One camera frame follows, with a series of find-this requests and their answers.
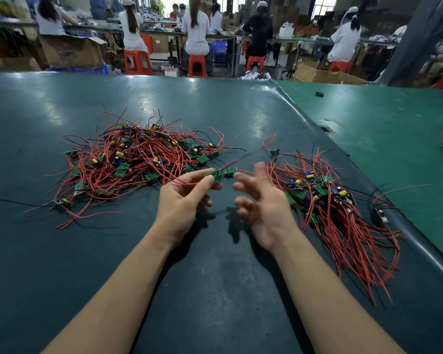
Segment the person's left forearm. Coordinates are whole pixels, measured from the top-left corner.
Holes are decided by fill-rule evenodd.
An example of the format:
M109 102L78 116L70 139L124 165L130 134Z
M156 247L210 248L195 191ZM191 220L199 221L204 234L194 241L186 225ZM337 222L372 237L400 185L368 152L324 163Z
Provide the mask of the person's left forearm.
M130 354L173 247L171 233L154 224L41 354Z

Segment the flat cardboard box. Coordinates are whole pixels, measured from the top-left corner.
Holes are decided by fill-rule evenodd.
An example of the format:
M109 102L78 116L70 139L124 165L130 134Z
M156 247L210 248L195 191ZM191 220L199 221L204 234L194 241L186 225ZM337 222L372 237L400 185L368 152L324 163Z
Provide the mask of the flat cardboard box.
M369 82L341 71L332 72L315 68L316 62L298 62L291 80L300 83L325 83L325 84L347 84L368 85Z

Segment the person's right forearm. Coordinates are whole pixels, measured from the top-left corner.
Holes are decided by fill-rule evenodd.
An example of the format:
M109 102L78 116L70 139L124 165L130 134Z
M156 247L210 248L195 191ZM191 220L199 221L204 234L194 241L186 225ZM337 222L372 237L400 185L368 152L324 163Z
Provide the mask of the person's right forearm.
M296 230L271 250L315 354L406 354Z

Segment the person's right hand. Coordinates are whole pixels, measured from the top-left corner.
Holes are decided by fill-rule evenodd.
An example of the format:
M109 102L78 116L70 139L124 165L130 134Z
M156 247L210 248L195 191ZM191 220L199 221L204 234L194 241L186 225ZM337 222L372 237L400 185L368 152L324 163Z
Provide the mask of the person's right hand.
M256 201L253 211L237 207L237 213L253 231L256 241L271 254L280 253L287 247L306 242L293 217L286 194L270 180L268 193L259 193L254 184L254 175L235 174L233 189Z

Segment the large open cardboard box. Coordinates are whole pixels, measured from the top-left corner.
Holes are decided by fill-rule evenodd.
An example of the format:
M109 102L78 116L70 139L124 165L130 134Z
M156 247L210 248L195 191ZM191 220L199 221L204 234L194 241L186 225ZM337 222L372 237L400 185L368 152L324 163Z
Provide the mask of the large open cardboard box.
M71 35L39 35L39 40L52 68L95 69L104 64L103 46L98 37Z

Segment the person's left hand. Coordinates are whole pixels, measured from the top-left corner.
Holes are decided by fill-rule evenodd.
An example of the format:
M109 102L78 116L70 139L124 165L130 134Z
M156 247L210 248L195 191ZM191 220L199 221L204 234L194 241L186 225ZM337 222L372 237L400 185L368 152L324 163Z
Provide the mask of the person's left hand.
M213 168L206 168L185 173L160 189L156 219L151 231L171 249L182 242L195 221L196 213L213 206L212 200L212 203L191 203L189 200L190 191L201 179L214 179L210 174L213 171Z

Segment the tangled pile of wired boards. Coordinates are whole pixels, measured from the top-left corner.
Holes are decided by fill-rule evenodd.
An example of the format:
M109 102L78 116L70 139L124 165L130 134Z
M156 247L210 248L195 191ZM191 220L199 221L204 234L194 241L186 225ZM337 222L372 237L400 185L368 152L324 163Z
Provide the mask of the tangled pile of wired boards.
M219 169L226 164L219 160L222 152L240 150L232 146L240 134L225 143L224 134L209 127L219 137L213 142L206 132L187 128L180 119L164 124L160 111L154 111L146 124L130 122L124 118L125 112L118 115L104 108L108 125L102 131L96 127L94 138L63 136L62 144L71 148L65 151L66 169L47 176L59 177L49 191L54 195L50 201L34 204L0 198L0 202L28 207L25 213L56 209L69 217L58 226L64 229L77 220L119 214L87 211L136 190L165 185L185 173L209 168L213 161Z

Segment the lone board with black casing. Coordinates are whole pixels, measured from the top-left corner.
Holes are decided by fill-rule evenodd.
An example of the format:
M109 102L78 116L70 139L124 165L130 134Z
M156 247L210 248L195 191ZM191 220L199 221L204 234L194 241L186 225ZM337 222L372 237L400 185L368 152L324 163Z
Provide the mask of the lone board with black casing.
M376 203L379 202L379 200L381 200L383 197L385 197L386 195L395 193L395 192L399 192L399 191L405 191L405 190L409 190L409 189L423 188L423 187L429 187L429 186L433 186L433 185L432 184L421 184L421 185L407 186L404 188L398 188L395 190L390 190L390 191L384 192L384 193L380 194L379 196L375 197L371 202L371 209L372 209L371 216L372 216L372 221L375 224L375 226L385 226L386 223L389 222L388 218L384 214L383 209L380 208L380 205L376 206Z

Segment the aligned bundle of wired boards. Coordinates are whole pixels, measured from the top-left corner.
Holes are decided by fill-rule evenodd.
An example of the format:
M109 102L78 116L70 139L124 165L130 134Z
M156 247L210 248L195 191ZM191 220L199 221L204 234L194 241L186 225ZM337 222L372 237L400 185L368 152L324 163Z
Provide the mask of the aligned bundle of wired boards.
M267 160L267 174L286 194L301 231L311 229L319 238L337 276L355 276L373 304L380 289L393 303L388 282L399 271L402 232L389 222L375 226L373 196L348 186L341 169L323 159L325 153L279 150Z

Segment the long grey workbench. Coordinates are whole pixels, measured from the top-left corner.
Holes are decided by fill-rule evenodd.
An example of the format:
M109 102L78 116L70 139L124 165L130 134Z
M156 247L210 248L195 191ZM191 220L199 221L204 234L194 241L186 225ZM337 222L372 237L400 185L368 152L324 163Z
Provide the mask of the long grey workbench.
M35 28L38 29L38 24L36 22L32 22L32 21L20 21L18 19L14 19L14 18L4 18L4 19L0 19L0 28L7 28L7 29L24 29L24 28ZM117 24L112 24L112 23L107 23L105 25L99 25L97 24L97 26L93 27L91 25L78 25L78 26L74 26L74 25L64 25L64 29L68 32L71 31L91 31L91 30L95 30L98 33L102 33L102 34L123 34L123 29L121 28L121 25L117 25ZM176 40L176 44L179 45L179 56L181 55L181 42L182 42L182 38L185 37L186 35L183 34L182 32L175 32L175 31L157 31L157 30L142 30L141 34L143 35L150 35L152 37L155 36L164 36L168 38L168 42L170 41L169 38L173 38ZM239 67L239 60L240 60L240 54L241 54L241 43L244 40L249 40L251 41L251 37L249 36L242 36L242 35L236 35L236 34L232 34L232 33L224 33L224 34L208 34L206 36L206 38L208 40L230 40L230 39L234 39L234 52L232 53L233 56L231 57L231 61L232 61L232 67L231 67L231 71L233 74L235 74L238 70ZM313 38L313 37L293 37L291 40L281 40L278 37L275 37L273 39L268 40L268 42L271 43L279 43L281 44L282 42L294 42L294 43L298 43L300 44L305 44L305 43L312 43L314 45L328 45L328 46L333 46L333 42L331 41L331 39L327 39L325 37L317 37ZM371 41L371 40L367 40L367 39L360 39L359 43L356 45L355 51L356 49L359 47L360 44L369 44L369 45L379 45L379 46L397 46L396 43L384 43L384 42L375 42L375 41Z

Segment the orange plastic stool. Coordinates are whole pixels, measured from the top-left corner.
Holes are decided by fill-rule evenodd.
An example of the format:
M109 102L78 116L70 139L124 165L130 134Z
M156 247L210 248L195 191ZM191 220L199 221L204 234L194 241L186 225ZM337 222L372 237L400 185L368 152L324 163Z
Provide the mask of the orange plastic stool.
M264 64L265 56L248 56L246 60L245 72L248 73L249 71L252 71L254 70L254 68L256 68L258 73L262 73L264 71Z
M343 72L349 74L352 64L352 61L332 61L329 63L327 70L329 72Z
M153 75L149 54L145 51L124 49L127 75Z
M206 57L204 55L190 55L188 66L189 78L207 78Z

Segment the low blue plastic crate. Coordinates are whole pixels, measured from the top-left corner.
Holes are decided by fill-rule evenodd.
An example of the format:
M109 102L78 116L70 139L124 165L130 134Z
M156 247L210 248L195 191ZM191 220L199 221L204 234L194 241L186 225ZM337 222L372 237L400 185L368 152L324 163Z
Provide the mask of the low blue plastic crate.
M84 73L84 74L110 74L111 69L107 64L103 64L97 68L83 69L77 67L49 67L46 69L48 72L67 72L67 73Z

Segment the green circuit board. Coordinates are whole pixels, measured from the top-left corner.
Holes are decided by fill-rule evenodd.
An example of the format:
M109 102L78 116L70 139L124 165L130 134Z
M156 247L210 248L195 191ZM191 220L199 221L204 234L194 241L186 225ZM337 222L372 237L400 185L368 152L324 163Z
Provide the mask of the green circuit board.
M239 170L235 165L241 160L244 160L254 154L263 152L265 154L269 154L271 159L277 157L279 154L279 149L273 147L273 143L275 142L276 139L277 139L276 134L269 136L263 140L263 143L260 147L247 151L242 155L236 157L234 160L231 160L228 163L222 165L219 169L214 170L210 174L213 176L215 183L216 184L221 183L225 178L226 179L234 178L235 174L240 172L241 173L245 172L244 170Z

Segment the dark grey pillar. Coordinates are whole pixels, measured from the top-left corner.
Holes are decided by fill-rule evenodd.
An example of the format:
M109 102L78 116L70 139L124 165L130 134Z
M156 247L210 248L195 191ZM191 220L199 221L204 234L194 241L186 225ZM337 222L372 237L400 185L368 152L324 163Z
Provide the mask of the dark grey pillar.
M421 0L379 85L410 87L443 37L443 0Z

